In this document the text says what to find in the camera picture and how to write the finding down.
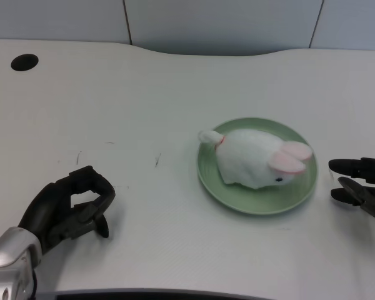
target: white table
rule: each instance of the white table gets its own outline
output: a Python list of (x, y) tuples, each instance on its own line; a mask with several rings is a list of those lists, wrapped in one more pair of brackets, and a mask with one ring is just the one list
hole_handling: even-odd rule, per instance
[[(24, 53), (39, 64), (13, 71)], [(297, 209), (248, 216), (201, 187), (197, 132), (248, 116), (287, 124), (314, 148), (317, 189)], [(41, 292), (375, 300), (375, 219), (329, 197), (328, 161), (362, 156), (375, 157), (375, 52), (201, 57), (0, 41), (0, 235), (47, 183), (75, 169), (92, 165), (116, 187), (106, 214), (113, 238), (91, 232), (49, 252), (37, 269)]]

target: bunny tail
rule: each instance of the bunny tail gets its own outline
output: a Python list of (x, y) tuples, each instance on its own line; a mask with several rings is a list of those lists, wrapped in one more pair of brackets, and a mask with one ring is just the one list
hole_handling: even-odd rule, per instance
[(200, 131), (199, 140), (205, 144), (221, 144), (224, 136), (216, 131)]

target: white plush rabbit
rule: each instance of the white plush rabbit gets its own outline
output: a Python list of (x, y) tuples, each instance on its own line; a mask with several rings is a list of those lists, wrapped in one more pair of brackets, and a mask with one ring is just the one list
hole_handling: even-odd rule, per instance
[(199, 140), (215, 145), (224, 183), (240, 183), (253, 189), (290, 182), (306, 170), (302, 161), (313, 155), (306, 144), (283, 141), (255, 129), (238, 129), (225, 136), (216, 131), (201, 131)]

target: pink ear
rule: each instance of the pink ear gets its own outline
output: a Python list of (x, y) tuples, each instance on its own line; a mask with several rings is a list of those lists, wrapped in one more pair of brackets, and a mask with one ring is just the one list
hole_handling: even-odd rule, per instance
[(306, 170), (306, 165), (285, 152), (275, 152), (268, 161), (268, 166), (279, 172), (299, 174)]
[(300, 161), (306, 161), (313, 155), (313, 150), (302, 142), (284, 142), (281, 150)]

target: green plate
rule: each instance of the green plate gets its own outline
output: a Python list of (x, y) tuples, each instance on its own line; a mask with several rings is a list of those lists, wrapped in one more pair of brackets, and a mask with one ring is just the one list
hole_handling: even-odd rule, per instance
[[(255, 117), (228, 121), (215, 127), (214, 130), (227, 134), (232, 130), (244, 128), (266, 131), (285, 141), (308, 144), (293, 129), (275, 121)], [(277, 214), (304, 202), (313, 193), (318, 174), (315, 156), (306, 164), (306, 172), (298, 175), (285, 186), (250, 189), (240, 184), (224, 184), (218, 171), (214, 146), (201, 144), (197, 158), (200, 180), (209, 193), (226, 206), (248, 214)]]

